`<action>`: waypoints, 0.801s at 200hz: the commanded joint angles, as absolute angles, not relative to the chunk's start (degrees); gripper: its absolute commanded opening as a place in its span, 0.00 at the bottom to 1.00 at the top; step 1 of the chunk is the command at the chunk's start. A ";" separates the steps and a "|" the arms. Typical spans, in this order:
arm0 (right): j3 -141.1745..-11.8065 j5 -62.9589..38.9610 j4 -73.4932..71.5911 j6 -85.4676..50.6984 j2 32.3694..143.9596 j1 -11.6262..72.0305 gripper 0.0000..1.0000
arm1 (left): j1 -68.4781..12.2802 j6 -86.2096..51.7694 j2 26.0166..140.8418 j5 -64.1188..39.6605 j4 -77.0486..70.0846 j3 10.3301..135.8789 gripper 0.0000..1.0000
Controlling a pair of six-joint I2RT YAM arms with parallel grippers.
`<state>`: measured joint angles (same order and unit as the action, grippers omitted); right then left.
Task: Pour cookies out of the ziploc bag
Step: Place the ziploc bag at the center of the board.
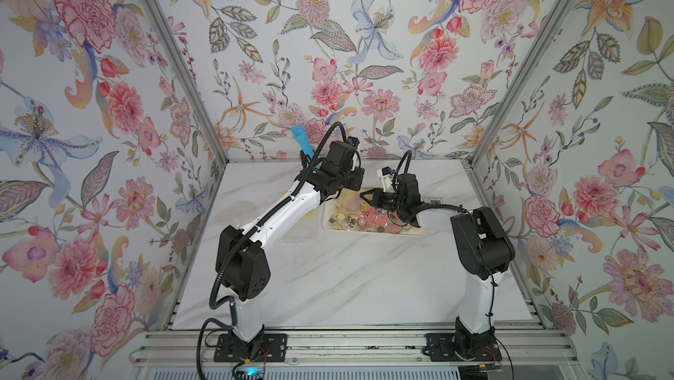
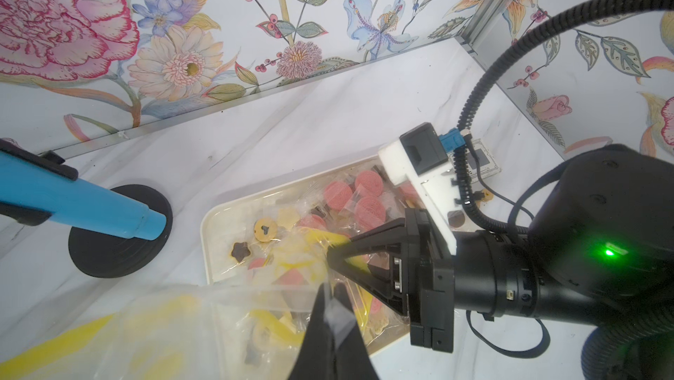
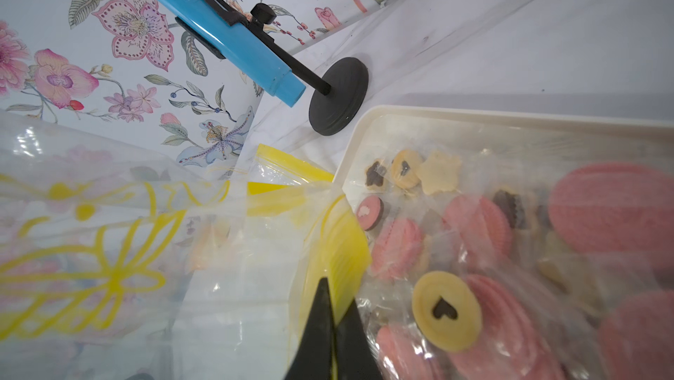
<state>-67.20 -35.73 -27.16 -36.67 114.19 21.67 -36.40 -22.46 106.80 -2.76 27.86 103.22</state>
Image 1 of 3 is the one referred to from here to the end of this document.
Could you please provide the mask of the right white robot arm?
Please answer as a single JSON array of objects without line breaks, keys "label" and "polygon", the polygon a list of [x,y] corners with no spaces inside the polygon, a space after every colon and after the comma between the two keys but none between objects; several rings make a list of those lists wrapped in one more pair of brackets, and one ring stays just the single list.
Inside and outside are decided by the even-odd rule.
[{"label": "right white robot arm", "polygon": [[481,351],[498,343],[493,325],[496,290],[515,257],[505,229],[490,207],[469,211],[461,205],[423,201],[414,175],[385,168],[379,179],[381,188],[360,194],[364,202],[394,213],[404,225],[446,232],[455,241],[467,276],[451,343],[457,357],[477,359]]}]

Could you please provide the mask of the ziploc bag of cookies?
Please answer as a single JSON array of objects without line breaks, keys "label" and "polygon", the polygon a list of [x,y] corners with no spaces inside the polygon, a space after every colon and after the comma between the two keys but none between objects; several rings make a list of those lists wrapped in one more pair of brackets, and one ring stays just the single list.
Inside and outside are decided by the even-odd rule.
[{"label": "ziploc bag of cookies", "polygon": [[309,211],[282,237],[285,243],[305,243],[317,241],[322,232],[321,208]]},{"label": "ziploc bag of cookies", "polygon": [[343,190],[340,197],[333,202],[333,208],[336,214],[349,216],[366,211],[369,205],[361,199],[359,191]]}]

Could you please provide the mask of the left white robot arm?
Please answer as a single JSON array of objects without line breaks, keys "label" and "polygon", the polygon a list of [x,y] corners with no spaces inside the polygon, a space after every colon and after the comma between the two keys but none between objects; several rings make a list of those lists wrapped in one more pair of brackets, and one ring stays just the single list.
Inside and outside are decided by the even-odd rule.
[{"label": "left white robot arm", "polygon": [[332,142],[326,156],[314,155],[270,209],[243,227],[229,225],[220,233],[208,306],[212,311],[229,307],[230,329],[240,341],[252,342],[263,333],[258,296],[271,279],[273,246],[307,213],[344,190],[361,189],[364,168],[358,146],[355,137]]}]

